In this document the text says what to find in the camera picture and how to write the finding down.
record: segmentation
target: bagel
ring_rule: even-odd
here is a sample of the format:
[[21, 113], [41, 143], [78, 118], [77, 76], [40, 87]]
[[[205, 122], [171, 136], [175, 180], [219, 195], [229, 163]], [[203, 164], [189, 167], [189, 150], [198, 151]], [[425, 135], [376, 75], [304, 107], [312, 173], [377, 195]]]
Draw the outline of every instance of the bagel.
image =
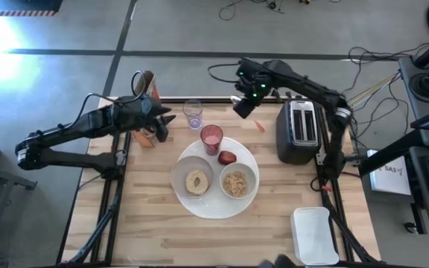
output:
[[193, 170], [186, 177], [186, 190], [201, 195], [208, 190], [208, 178], [201, 170]]

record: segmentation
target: wooden table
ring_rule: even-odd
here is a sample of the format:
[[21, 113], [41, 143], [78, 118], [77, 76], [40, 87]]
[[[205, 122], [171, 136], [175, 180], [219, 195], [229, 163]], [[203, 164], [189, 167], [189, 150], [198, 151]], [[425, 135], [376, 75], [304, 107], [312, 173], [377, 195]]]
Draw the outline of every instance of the wooden table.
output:
[[[263, 104], [248, 119], [242, 119], [232, 111], [232, 105], [203, 104], [203, 124], [222, 127], [224, 136], [242, 143], [259, 167], [260, 185], [254, 201], [246, 211], [225, 220], [201, 219], [179, 203], [170, 184], [170, 171], [181, 152], [200, 138], [200, 131], [188, 128], [181, 104], [166, 106], [173, 108], [170, 114], [177, 115], [168, 125], [168, 140], [153, 149], [131, 141], [112, 265], [255, 266], [264, 259], [274, 261], [279, 254], [300, 264], [294, 255], [290, 215], [296, 208], [322, 206], [322, 202], [320, 194], [309, 188], [317, 175], [314, 162], [293, 166], [277, 158], [276, 116], [281, 105]], [[254, 120], [265, 133], [259, 131]], [[111, 143], [110, 137], [93, 139], [89, 153], [108, 152]], [[344, 144], [344, 150], [352, 151], [350, 142]], [[353, 167], [347, 170], [357, 172]], [[81, 183], [95, 175], [93, 170], [84, 170]], [[349, 227], [379, 259], [361, 181], [341, 176], [339, 183]], [[103, 185], [104, 181], [98, 179], [78, 192], [63, 261], [74, 256], [94, 230]], [[342, 249], [340, 233], [336, 234]]]

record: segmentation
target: gray floor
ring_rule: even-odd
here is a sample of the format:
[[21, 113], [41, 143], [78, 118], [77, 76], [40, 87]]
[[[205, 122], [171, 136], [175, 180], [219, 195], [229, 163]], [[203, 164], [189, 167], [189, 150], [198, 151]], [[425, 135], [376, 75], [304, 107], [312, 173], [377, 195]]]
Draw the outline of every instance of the gray floor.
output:
[[[0, 17], [0, 50], [115, 50], [129, 3], [130, 0], [65, 0], [55, 17]], [[237, 6], [235, 18], [224, 22], [217, 13], [228, 3], [139, 0], [124, 50], [345, 55], [356, 45], [395, 52], [429, 42], [424, 19], [429, 1], [343, 0], [332, 4], [313, 0], [306, 6], [285, 0], [285, 15], [269, 11], [263, 4], [244, 1]], [[156, 74], [162, 95], [230, 95], [235, 93], [232, 85], [211, 79], [206, 68], [234, 61], [213, 57], [122, 57], [111, 95], [128, 95], [130, 76], [139, 69]], [[351, 86], [357, 71], [357, 66], [345, 60], [286, 61], [294, 71], [339, 90]], [[112, 56], [0, 54], [0, 168], [39, 182], [34, 192], [14, 193], [13, 204], [1, 222], [0, 251], [9, 257], [10, 267], [55, 262], [80, 175], [80, 169], [68, 167], [20, 170], [14, 146], [31, 131], [74, 120], [87, 93], [103, 92], [111, 63]], [[397, 70], [393, 62], [364, 66], [348, 97]], [[233, 77], [233, 71], [214, 70], [226, 79]], [[397, 97], [407, 100], [401, 80], [392, 88]], [[368, 121], [385, 97], [389, 97], [387, 91], [379, 92], [356, 113], [356, 118]], [[96, 103], [90, 100], [86, 110], [94, 109]], [[393, 105], [385, 102], [378, 114]], [[395, 141], [403, 135], [406, 111], [401, 104], [400, 109], [373, 123], [360, 140], [378, 149]], [[87, 147], [87, 140], [79, 140], [59, 149], [83, 153]], [[408, 234], [401, 226], [411, 220], [408, 205], [379, 202], [370, 194], [368, 201], [383, 260], [429, 267], [429, 234]]]

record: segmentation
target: black toaster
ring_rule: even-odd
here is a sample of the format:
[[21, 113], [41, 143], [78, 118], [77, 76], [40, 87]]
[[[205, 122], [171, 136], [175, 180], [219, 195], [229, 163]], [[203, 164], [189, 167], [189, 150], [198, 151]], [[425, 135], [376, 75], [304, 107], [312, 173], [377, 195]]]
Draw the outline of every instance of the black toaster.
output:
[[284, 163], [305, 165], [320, 149], [317, 105], [299, 98], [284, 103], [276, 119], [277, 156]]

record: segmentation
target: glass cup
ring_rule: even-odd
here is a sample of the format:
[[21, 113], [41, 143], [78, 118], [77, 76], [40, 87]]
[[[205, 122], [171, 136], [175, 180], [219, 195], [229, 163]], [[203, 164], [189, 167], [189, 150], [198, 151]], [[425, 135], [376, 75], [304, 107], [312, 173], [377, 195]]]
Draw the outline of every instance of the glass cup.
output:
[[223, 130], [219, 126], [208, 125], [201, 130], [201, 141], [205, 145], [206, 153], [215, 156], [220, 151], [223, 140]]
[[203, 124], [203, 107], [199, 100], [187, 100], [185, 104], [183, 104], [183, 113], [185, 114], [188, 125], [192, 130], [198, 130], [201, 128]]

